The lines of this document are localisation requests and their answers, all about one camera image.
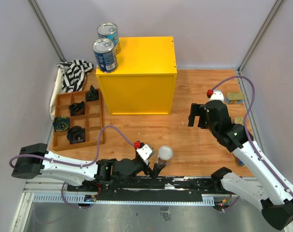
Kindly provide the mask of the white lid clear jar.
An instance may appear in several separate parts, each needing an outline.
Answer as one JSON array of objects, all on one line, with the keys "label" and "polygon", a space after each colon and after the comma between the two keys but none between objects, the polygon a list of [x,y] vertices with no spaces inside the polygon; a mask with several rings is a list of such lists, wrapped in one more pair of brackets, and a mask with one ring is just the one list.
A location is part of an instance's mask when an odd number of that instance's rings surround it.
[{"label": "white lid clear jar", "polygon": [[169,146],[161,146],[158,150],[158,164],[159,165],[169,165],[171,162],[171,159],[173,157],[173,150]]}]

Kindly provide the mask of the dark blue tin can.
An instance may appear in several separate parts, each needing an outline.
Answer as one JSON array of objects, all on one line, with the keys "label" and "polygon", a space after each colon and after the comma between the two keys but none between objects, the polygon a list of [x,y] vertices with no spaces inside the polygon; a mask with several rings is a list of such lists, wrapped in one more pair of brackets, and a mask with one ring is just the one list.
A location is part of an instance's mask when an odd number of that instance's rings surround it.
[{"label": "dark blue tin can", "polygon": [[114,72],[118,68],[115,45],[108,38],[100,38],[93,44],[93,52],[98,68],[104,73]]}]

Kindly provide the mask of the blue label tin can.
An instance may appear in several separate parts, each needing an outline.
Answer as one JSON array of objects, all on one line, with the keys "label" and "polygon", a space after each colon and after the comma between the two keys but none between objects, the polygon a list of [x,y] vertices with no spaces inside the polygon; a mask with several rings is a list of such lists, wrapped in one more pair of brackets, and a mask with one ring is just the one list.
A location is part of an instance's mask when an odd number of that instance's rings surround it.
[{"label": "blue label tin can", "polygon": [[108,38],[113,41],[115,45],[116,54],[121,51],[117,25],[114,23],[103,23],[97,27],[99,38]]}]

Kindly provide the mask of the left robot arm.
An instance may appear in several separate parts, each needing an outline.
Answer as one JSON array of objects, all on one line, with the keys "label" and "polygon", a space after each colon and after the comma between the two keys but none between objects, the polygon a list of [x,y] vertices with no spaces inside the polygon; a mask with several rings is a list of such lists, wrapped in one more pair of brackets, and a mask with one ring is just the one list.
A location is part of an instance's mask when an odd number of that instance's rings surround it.
[{"label": "left robot arm", "polygon": [[74,187],[90,191],[95,183],[110,185],[136,178],[143,172],[152,179],[157,178],[165,164],[155,163],[151,168],[149,158],[153,149],[144,143],[135,149],[134,159],[101,159],[86,161],[61,156],[47,149],[46,144],[38,143],[21,148],[18,156],[9,161],[13,168],[12,177],[34,179],[37,176],[66,182]]}]

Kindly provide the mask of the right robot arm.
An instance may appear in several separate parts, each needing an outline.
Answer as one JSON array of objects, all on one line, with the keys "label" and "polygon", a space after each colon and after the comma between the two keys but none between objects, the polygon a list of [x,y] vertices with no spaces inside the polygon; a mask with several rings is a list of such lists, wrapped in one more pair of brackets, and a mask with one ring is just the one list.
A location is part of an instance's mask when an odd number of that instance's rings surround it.
[{"label": "right robot arm", "polygon": [[234,156],[239,158],[254,174],[259,185],[239,177],[222,167],[211,175],[211,188],[216,193],[225,190],[235,193],[259,211],[276,230],[283,230],[293,221],[293,184],[287,180],[265,156],[253,136],[241,124],[231,121],[227,106],[220,100],[206,104],[193,103],[188,126],[208,129]]}]

